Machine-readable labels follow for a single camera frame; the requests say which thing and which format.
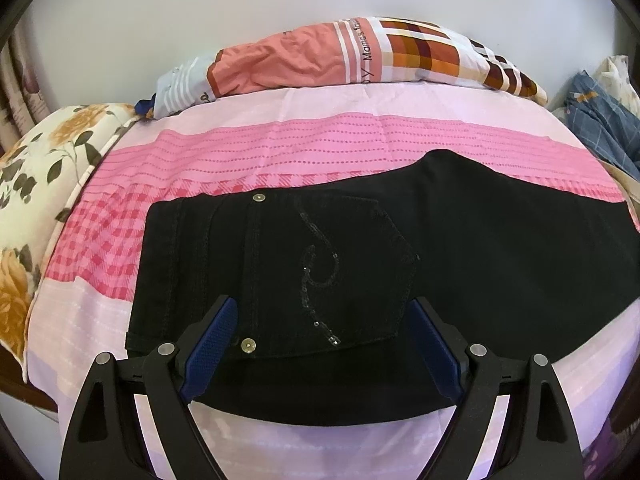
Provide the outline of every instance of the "bed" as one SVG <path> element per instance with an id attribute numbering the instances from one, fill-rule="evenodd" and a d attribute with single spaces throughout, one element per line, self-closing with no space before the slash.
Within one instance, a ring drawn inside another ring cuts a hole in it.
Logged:
<path id="1" fill-rule="evenodd" d="M 111 116 L 120 113 L 109 111 Z M 112 148 L 104 153 L 100 149 L 104 160 L 96 164 L 64 229 L 61 226 L 31 314 L 27 352 L 32 391 L 44 391 L 55 400 L 62 433 L 95 355 L 107 349 L 126 357 L 136 260 L 145 213 L 153 202 L 389 171 L 417 160 L 419 153 L 450 146 L 452 137 L 460 135 L 484 139 L 473 148 L 460 146 L 458 152 L 495 171 L 598 200 L 623 200 L 617 184 L 594 159 L 583 158 L 584 147 L 543 108 L 481 89 L 431 82 L 275 89 L 226 97 L 155 122 L 129 124 L 125 115 L 118 120 L 127 128 L 119 131 Z M 372 124 L 379 135 L 362 140 L 359 136 Z M 286 132 L 290 139 L 274 142 L 275 131 Z M 553 149 L 538 144 L 543 137 Z M 518 139 L 517 149 L 513 139 Z M 344 143 L 340 150 L 334 148 Z M 507 158 L 523 153 L 530 157 L 508 168 L 495 156 L 492 143 L 507 146 Z M 225 154 L 215 159 L 220 168 L 213 174 L 207 170 L 211 153 Z M 333 155 L 323 159 L 318 153 Z M 578 162 L 558 175 L 560 160 Z M 322 164 L 322 171 L 308 170 L 316 164 Z M 633 302 L 554 365 L 585 450 L 601 432 L 632 371 L 639 333 L 640 312 Z M 496 407 L 472 478 L 483 478 L 488 470 L 504 400 Z M 140 400 L 138 409 L 156 472 L 170 478 L 148 406 Z M 293 476 L 337 476 L 347 468 L 354 478 L 411 478 L 450 417 L 450 410 L 442 410 L 345 431 L 251 421 L 200 404 L 193 405 L 192 412 L 230 478 L 280 478 L 283 462 L 290 464 L 286 472 Z M 254 458 L 246 460 L 247 455 Z"/>

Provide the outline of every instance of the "floral pillow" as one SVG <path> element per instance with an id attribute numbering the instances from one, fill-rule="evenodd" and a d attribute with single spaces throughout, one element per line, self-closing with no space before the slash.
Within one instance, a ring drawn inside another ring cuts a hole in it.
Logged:
<path id="1" fill-rule="evenodd" d="M 0 158 L 0 344 L 23 370 L 30 306 L 64 222 L 137 119 L 126 104 L 60 108 Z"/>

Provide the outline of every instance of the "blue textured pad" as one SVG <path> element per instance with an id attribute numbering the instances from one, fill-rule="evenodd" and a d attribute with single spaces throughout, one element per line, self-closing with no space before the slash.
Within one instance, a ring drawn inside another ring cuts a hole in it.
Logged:
<path id="1" fill-rule="evenodd" d="M 232 298 L 228 298 L 185 363 L 184 383 L 180 388 L 180 395 L 185 402 L 202 395 L 209 386 L 222 354 L 236 331 L 236 325 L 238 306 Z"/>
<path id="2" fill-rule="evenodd" d="M 406 315 L 415 344 L 439 393 L 457 404 L 464 394 L 460 385 L 460 363 L 417 300 L 407 305 Z"/>

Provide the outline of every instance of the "black pants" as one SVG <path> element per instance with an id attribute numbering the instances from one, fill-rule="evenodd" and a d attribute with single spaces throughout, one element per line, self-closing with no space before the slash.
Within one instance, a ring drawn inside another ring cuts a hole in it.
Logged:
<path id="1" fill-rule="evenodd" d="M 175 341 L 229 294 L 237 338 L 201 402 L 290 424 L 408 418 L 449 405 L 409 336 L 408 300 L 427 297 L 499 356 L 553 362 L 640 296 L 638 242 L 626 203 L 447 150 L 319 186 L 159 202 L 127 349 Z"/>

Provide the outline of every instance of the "blue plaid fabric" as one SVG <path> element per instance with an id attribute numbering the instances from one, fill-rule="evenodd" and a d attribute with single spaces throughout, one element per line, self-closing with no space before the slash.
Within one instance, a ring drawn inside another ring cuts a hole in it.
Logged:
<path id="1" fill-rule="evenodd" d="M 566 125 L 593 155 L 640 181 L 640 120 L 593 80 L 577 74 L 565 101 Z"/>

